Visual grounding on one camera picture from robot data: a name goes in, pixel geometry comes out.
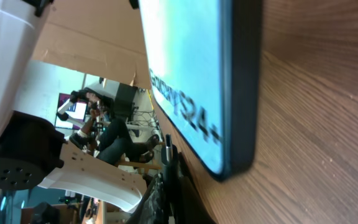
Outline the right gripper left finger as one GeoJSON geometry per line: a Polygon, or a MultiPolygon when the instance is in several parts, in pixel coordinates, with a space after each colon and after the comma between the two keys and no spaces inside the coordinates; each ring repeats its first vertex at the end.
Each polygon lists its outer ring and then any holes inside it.
{"type": "Polygon", "coordinates": [[[157,174],[126,224],[167,224],[167,205],[163,176],[157,174]]]}

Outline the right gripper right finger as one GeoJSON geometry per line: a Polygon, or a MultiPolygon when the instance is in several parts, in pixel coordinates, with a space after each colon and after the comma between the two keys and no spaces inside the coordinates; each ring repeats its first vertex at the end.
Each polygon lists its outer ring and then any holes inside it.
{"type": "Polygon", "coordinates": [[[178,154],[177,179],[180,196],[177,203],[177,220],[183,224],[216,224],[208,213],[192,179],[185,157],[178,154]]]}

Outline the Galaxy smartphone teal screen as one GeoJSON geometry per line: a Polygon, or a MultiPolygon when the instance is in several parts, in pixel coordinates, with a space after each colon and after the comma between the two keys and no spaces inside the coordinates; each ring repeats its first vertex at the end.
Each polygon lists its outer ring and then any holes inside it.
{"type": "Polygon", "coordinates": [[[152,92],[209,172],[247,171],[257,141],[261,0],[141,0],[152,92]]]}

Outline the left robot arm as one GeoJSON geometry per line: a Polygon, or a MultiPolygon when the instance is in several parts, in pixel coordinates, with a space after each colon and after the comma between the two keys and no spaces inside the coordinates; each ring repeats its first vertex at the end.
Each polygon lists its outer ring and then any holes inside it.
{"type": "Polygon", "coordinates": [[[140,207],[147,186],[78,149],[54,126],[57,99],[32,91],[26,75],[51,1],[0,1],[0,195],[34,187],[61,189],[113,204],[140,207]]]}

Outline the seated person in background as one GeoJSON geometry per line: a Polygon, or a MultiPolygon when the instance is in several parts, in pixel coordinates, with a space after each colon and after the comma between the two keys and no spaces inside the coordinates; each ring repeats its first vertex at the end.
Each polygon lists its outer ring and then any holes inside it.
{"type": "Polygon", "coordinates": [[[126,123],[113,117],[106,130],[96,141],[89,138],[89,133],[100,115],[98,109],[90,109],[90,119],[76,133],[69,137],[69,140],[79,145],[80,149],[89,147],[89,154],[98,150],[98,159],[111,165],[116,165],[121,157],[125,155],[131,162],[148,163],[154,158],[154,148],[160,142],[157,134],[149,137],[146,142],[134,142],[129,134],[126,123]]]}

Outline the computer monitor in background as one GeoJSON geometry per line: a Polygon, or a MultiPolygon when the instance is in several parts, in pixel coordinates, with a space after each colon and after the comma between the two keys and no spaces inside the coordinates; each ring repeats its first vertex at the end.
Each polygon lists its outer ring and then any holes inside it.
{"type": "Polygon", "coordinates": [[[70,95],[60,93],[55,119],[55,127],[79,130],[85,124],[88,103],[85,100],[70,101],[70,95]]]}

